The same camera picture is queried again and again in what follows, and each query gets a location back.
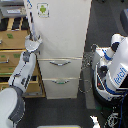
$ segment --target black joint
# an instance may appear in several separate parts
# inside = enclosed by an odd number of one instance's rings
[[[118,45],[119,45],[119,42],[113,43],[112,46],[111,46],[111,49],[112,49],[114,52],[116,52],[116,50],[117,50],[117,48],[118,48]]]
[[[25,62],[29,62],[29,57],[30,57],[30,52],[24,52],[23,53],[23,60],[25,61]]]
[[[104,66],[101,66],[101,67],[100,67],[100,70],[103,72],[103,71],[107,71],[108,68],[107,68],[107,66],[104,65]]]

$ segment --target black panel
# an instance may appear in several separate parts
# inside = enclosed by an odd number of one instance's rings
[[[128,35],[128,9],[122,10],[120,14],[120,21],[126,34]]]

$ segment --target sticker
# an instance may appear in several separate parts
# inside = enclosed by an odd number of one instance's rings
[[[27,7],[28,7],[28,9],[32,8],[32,4],[31,4],[30,0],[27,0]]]
[[[14,58],[20,58],[20,54],[13,54]]]
[[[1,55],[1,58],[5,58],[5,55]]]
[[[9,39],[13,39],[13,35],[12,34],[7,34]]]
[[[45,17],[45,18],[49,17],[48,4],[46,3],[37,4],[37,9],[38,9],[39,17]]]

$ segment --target drawer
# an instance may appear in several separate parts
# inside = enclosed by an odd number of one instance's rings
[[[79,79],[43,80],[47,99],[77,98]]]
[[[79,78],[82,59],[40,60],[38,59],[42,79],[45,78]]]
[[[0,82],[0,91],[8,88],[8,82]],[[26,93],[40,92],[41,88],[38,81],[30,81]]]
[[[17,66],[23,51],[25,50],[0,50],[0,67]]]
[[[25,37],[28,35],[26,30],[1,31],[0,49],[25,49]]]
[[[0,77],[10,77],[16,67],[0,67]],[[38,75],[37,65],[35,66],[33,76]]]

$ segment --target robot body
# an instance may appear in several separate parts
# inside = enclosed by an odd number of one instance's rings
[[[98,59],[100,58],[98,63],[95,62],[98,56],[96,49],[92,65],[93,69],[95,67],[93,89],[98,99],[115,106],[118,103],[117,101],[119,101],[128,89],[127,85],[123,84],[128,74],[128,38],[122,36],[119,38],[119,34],[115,34],[112,37],[111,45],[109,48],[97,48],[101,51],[98,57]]]

